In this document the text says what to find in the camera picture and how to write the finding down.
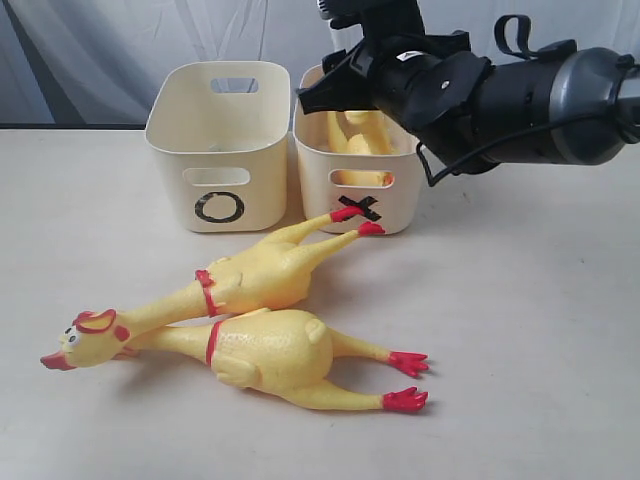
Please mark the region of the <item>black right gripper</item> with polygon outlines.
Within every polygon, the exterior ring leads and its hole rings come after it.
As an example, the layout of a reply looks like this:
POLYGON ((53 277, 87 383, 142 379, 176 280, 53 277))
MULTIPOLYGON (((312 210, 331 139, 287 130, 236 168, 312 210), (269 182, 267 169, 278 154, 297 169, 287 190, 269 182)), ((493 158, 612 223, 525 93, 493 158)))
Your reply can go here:
POLYGON ((431 150, 473 150, 474 97, 493 67, 469 34, 360 40, 322 61, 323 75, 296 96, 305 114, 378 110, 431 150))

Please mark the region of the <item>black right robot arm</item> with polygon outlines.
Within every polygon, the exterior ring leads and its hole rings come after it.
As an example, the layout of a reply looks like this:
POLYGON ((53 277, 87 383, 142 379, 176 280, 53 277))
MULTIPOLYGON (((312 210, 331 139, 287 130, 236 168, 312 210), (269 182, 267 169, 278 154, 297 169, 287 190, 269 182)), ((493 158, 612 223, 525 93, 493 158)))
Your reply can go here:
POLYGON ((436 157, 436 184, 504 163, 596 166, 639 140, 639 64, 630 55, 572 39, 531 48, 531 20, 494 26, 495 64, 469 35, 401 35, 379 50, 359 44, 327 56, 322 77, 298 91, 305 113, 378 110, 436 157))

